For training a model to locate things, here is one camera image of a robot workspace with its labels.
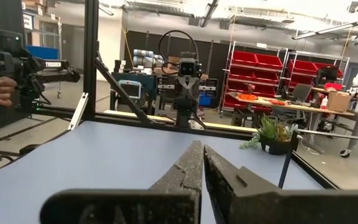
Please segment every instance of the plant pot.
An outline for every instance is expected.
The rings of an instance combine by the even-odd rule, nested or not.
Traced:
[[[291,149],[290,141],[278,141],[275,139],[266,138],[263,135],[260,135],[260,145],[265,152],[272,155],[284,155],[288,150]]]

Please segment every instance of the potted plant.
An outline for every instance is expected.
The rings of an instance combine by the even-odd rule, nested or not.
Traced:
[[[263,115],[260,120],[260,128],[253,134],[254,137],[250,141],[241,144],[240,148],[256,148],[258,142],[260,142],[262,149],[269,154],[285,154],[290,147],[292,132],[297,128],[297,124],[293,124],[289,128],[280,124],[276,119],[270,119],[268,116]]]

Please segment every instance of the finger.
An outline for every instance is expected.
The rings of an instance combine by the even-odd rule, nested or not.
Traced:
[[[0,99],[1,100],[9,100],[11,98],[10,93],[0,93]]]
[[[0,86],[0,93],[13,93],[14,91],[15,91],[14,87]]]
[[[17,83],[15,80],[8,78],[8,77],[0,77],[0,86],[11,86],[15,87]]]
[[[12,101],[10,101],[10,100],[1,100],[1,99],[0,99],[0,105],[3,105],[3,106],[11,106],[11,105],[12,105]]]

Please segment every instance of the blue table surface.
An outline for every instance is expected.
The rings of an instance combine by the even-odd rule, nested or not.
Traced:
[[[87,121],[0,169],[0,223],[39,223],[46,199],[65,189],[147,189],[193,140],[278,184],[285,157],[239,149],[240,140]],[[284,188],[322,186],[291,161]],[[201,222],[215,223],[205,181],[202,200]]]

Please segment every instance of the caster wheel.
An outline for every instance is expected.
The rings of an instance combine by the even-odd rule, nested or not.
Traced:
[[[341,151],[341,157],[342,158],[349,158],[349,156],[351,156],[351,153],[350,153],[350,151],[349,150],[342,150]]]

